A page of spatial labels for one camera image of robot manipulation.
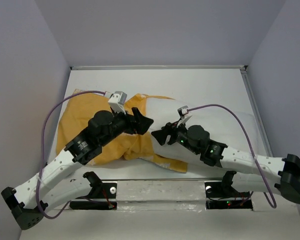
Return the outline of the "yellow printed pillowcase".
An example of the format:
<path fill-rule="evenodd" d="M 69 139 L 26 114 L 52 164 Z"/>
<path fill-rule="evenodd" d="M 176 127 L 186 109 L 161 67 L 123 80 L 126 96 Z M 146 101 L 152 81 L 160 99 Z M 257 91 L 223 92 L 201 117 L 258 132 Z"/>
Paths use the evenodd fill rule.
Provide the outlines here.
<path fill-rule="evenodd" d="M 124 158 L 143 159 L 175 172 L 187 172 L 186 162 L 164 157 L 154 150 L 151 132 L 155 126 L 147 104 L 161 96 L 136 94 L 115 112 L 108 98 L 77 92 L 59 121 L 56 153 L 69 151 L 74 162 L 106 164 Z"/>

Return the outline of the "white pillow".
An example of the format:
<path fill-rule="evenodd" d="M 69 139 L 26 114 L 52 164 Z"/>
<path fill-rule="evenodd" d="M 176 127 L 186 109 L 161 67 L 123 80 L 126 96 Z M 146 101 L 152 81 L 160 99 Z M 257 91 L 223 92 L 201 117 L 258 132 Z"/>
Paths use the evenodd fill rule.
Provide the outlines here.
<path fill-rule="evenodd" d="M 145 115 L 154 120 L 149 131 L 161 129 L 166 123 L 179 120 L 177 109 L 186 103 L 173 99 L 150 97 L 146 100 Z M 248 142 L 251 142 L 254 153 L 265 154 L 263 142 L 259 133 L 255 117 L 252 114 L 236 111 L 231 115 L 220 107 L 207 107 L 191 112 L 192 117 L 186 122 L 186 126 L 200 125 L 209 132 L 214 141 L 244 152 L 249 152 Z M 188 165 L 202 165 L 199 155 L 187 150 L 179 144 L 161 146 L 154 137 L 150 138 L 154 155 L 146 160 L 156 165 L 175 172 L 187 172 Z"/>

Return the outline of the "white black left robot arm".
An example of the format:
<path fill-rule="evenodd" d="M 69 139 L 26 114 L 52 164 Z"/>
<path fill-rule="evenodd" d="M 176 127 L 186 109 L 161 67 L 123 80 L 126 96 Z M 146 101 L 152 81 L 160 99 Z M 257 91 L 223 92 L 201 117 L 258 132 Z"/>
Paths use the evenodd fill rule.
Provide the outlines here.
<path fill-rule="evenodd" d="M 48 211 L 63 203 L 79 197 L 94 198 L 103 193 L 103 182 L 92 171 L 70 181 L 60 191 L 56 190 L 56 186 L 100 155 L 103 147 L 122 133 L 144 135 L 153 123 L 153 119 L 142 115 L 136 107 L 132 108 L 132 114 L 112 110 L 96 112 L 87 127 L 67 143 L 42 171 L 23 184 L 15 188 L 6 187 L 1 192 L 20 229 L 34 227 Z"/>

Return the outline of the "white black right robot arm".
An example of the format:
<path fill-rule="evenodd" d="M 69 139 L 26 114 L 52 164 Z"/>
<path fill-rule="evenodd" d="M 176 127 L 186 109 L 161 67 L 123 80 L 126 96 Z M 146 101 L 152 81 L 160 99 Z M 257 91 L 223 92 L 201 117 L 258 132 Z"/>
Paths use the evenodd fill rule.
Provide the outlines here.
<path fill-rule="evenodd" d="M 225 196 L 232 196 L 238 191 L 239 186 L 234 179 L 241 173 L 249 177 L 260 176 L 266 191 L 273 193 L 278 190 L 283 198 L 300 205 L 300 158 L 294 154 L 284 158 L 253 156 L 212 140 L 210 133 L 200 125 L 186 127 L 169 122 L 151 134 L 161 146 L 178 143 L 199 155 L 204 164 L 228 169 L 220 183 L 220 190 Z"/>

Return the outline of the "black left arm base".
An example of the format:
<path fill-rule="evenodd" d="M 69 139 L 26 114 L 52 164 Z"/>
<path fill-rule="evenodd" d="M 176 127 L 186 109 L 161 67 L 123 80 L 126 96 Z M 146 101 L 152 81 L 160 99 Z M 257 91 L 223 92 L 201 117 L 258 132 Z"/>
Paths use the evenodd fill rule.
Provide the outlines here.
<path fill-rule="evenodd" d="M 102 182 L 102 180 L 93 171 L 83 174 L 89 184 L 88 194 L 77 197 L 69 204 L 72 210 L 116 210 L 117 209 L 117 183 Z"/>

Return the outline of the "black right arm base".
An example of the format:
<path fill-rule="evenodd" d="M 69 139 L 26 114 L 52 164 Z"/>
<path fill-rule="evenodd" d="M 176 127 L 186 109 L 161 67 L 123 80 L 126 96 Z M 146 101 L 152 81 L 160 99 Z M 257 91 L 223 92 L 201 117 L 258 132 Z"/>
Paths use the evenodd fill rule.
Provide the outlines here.
<path fill-rule="evenodd" d="M 207 210 L 253 210 L 251 193 L 233 188 L 236 175 L 235 171 L 227 171 L 221 181 L 204 183 Z"/>

